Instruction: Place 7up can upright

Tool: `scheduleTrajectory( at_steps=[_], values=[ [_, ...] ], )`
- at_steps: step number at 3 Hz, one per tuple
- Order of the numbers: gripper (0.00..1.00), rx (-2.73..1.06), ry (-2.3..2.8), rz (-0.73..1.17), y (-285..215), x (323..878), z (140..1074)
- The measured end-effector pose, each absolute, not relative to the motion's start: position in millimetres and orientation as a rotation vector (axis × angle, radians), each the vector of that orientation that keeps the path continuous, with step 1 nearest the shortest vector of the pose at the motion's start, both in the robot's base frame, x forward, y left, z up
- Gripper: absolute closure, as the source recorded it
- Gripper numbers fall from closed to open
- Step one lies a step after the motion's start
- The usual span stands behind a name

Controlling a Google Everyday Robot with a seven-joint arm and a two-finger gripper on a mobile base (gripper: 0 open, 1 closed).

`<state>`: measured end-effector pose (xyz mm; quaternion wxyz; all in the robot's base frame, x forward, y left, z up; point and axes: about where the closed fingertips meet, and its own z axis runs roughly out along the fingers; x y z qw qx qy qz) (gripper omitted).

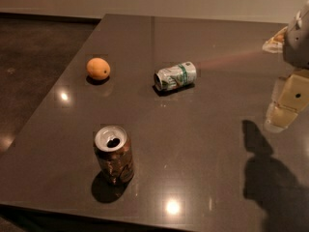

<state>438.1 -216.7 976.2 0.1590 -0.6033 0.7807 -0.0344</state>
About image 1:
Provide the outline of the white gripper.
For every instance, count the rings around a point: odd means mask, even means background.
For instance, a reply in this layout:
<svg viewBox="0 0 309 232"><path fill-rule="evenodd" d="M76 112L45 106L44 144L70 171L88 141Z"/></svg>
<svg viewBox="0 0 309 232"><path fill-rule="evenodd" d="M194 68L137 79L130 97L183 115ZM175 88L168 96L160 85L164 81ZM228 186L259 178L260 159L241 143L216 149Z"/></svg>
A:
<svg viewBox="0 0 309 232"><path fill-rule="evenodd" d="M283 52L284 61L296 68L288 77L275 82L267 109L265 128L270 132L287 129L309 105L309 1L296 13L288 27L279 30L262 46L262 50Z"/></svg>

